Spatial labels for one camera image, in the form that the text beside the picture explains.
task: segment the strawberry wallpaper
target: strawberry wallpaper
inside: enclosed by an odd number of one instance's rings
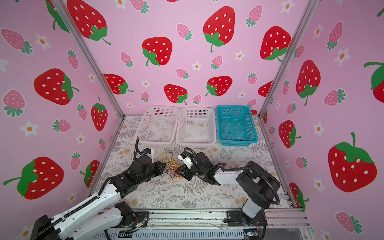
[[[50,1],[6,1],[0,33],[2,238],[27,240],[85,198],[119,118]]]
[[[126,114],[142,114],[151,105],[221,104],[255,113],[307,0],[66,4]]]
[[[317,239],[382,238],[383,7],[321,1],[263,118]]]

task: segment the table surface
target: table surface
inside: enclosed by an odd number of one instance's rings
[[[130,166],[135,145],[133,136],[140,120],[141,116],[126,116],[126,120],[96,185],[96,190],[100,189],[100,186],[108,177],[117,175]],[[245,166],[249,161],[254,161],[275,178],[279,179],[260,129],[258,118],[254,116],[253,120],[258,135],[257,143],[251,144],[248,147],[234,147],[223,146],[217,140],[216,144],[212,147],[195,148],[195,152],[204,152],[213,164],[225,162],[227,163],[226,167],[241,167]],[[175,140],[170,147],[153,147],[139,143],[141,151],[146,147],[155,150],[154,161],[162,159],[159,156],[162,152],[172,152],[175,154],[174,157],[177,158],[177,155],[183,151],[183,147],[176,144]],[[288,208],[289,205],[284,198],[284,192],[281,187],[278,190],[278,195],[280,204],[272,204],[270,207]],[[149,182],[139,185],[136,191],[133,191],[121,201],[126,201],[133,209],[218,209],[241,208],[247,198],[247,194],[239,185],[210,185],[200,180],[197,176],[194,176],[191,181],[187,181],[182,177],[172,179],[169,175],[162,174],[152,178]]]

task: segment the white plastic basket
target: white plastic basket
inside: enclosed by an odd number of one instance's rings
[[[176,143],[184,147],[209,147],[216,143],[215,111],[187,107],[180,110]]]
[[[170,106],[149,106],[140,121],[133,140],[140,143],[169,147],[175,137],[180,109]]]

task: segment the teal plastic basket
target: teal plastic basket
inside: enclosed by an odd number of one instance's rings
[[[222,145],[249,146],[258,141],[251,110],[246,106],[219,105],[217,137]]]

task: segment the white flower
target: white flower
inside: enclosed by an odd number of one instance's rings
[[[319,23],[319,26],[317,26],[317,28],[315,30],[313,30],[313,40],[315,40],[315,38],[319,38],[320,37],[320,33],[321,31],[323,30],[323,26],[321,26],[321,24]]]
[[[37,135],[36,129],[38,126],[37,124],[32,125],[31,121],[27,121],[26,126],[21,126],[20,129],[25,131],[24,136],[28,137],[30,134]]]
[[[286,12],[288,14],[291,7],[293,7],[295,3],[293,3],[292,0],[288,0],[286,2],[283,2],[282,5],[283,8],[281,9],[280,13]]]
[[[192,64],[192,67],[194,71],[200,71],[201,65],[199,64],[199,62],[196,62],[195,64]]]
[[[124,10],[127,10],[125,8],[125,3],[127,2],[127,0],[113,0],[115,3],[116,3],[116,7],[117,9],[124,9]]]
[[[349,47],[347,47],[344,51],[341,49],[339,50],[338,56],[334,60],[335,62],[339,62],[339,66],[341,66],[345,60],[349,59],[348,51],[349,51]]]
[[[3,71],[3,72],[7,72],[7,70],[5,69],[5,65],[8,64],[8,61],[5,60],[5,59],[0,59],[0,71]]]
[[[331,237],[329,236],[329,232],[326,232],[324,231],[323,229],[321,229],[321,238],[324,239],[324,240],[332,240]]]
[[[290,165],[289,165],[289,163],[288,163],[288,160],[285,160],[285,161],[284,161],[284,166],[285,166],[287,169],[289,169],[289,166],[290,166]]]
[[[47,42],[47,37],[46,36],[40,36],[40,34],[36,33],[36,43],[41,45],[41,47],[46,50],[47,48],[50,48],[51,45]]]
[[[321,192],[322,189],[325,189],[325,186],[321,184],[321,179],[317,180],[316,178],[314,178],[313,180],[314,180],[313,187],[317,188],[317,190],[319,190],[319,192]]]
[[[95,83],[95,77],[93,76],[93,73],[90,73],[90,74],[88,75],[88,77],[89,77],[89,81],[90,81],[91,83]]]
[[[242,60],[243,60],[243,57],[245,56],[245,54],[243,53],[243,50],[240,50],[239,53],[235,53],[235,56],[236,56],[235,60],[240,60],[240,61],[242,61]]]
[[[70,196],[67,198],[67,201],[71,205],[74,201],[76,201],[76,194],[77,192],[73,193],[71,192]]]
[[[244,93],[244,91],[242,91],[241,93],[239,93],[239,98],[244,98],[246,95],[246,93]]]
[[[321,122],[319,124],[314,124],[313,125],[314,127],[314,131],[313,131],[313,134],[316,134],[319,135],[319,137],[321,137],[321,133],[324,132],[325,128],[321,127]]]
[[[341,6],[342,3],[343,3],[343,1],[344,1],[344,0],[336,0],[335,4],[339,4],[339,6]]]
[[[145,88],[148,88],[148,86],[150,86],[150,84],[148,83],[148,81],[141,81],[141,85],[144,86]]]
[[[85,138],[85,136],[82,136],[81,133],[79,134],[79,137],[76,138],[79,145],[84,143],[84,138]]]
[[[24,226],[23,231],[19,235],[17,235],[16,239],[29,240],[31,238],[32,230],[33,230],[33,225]]]

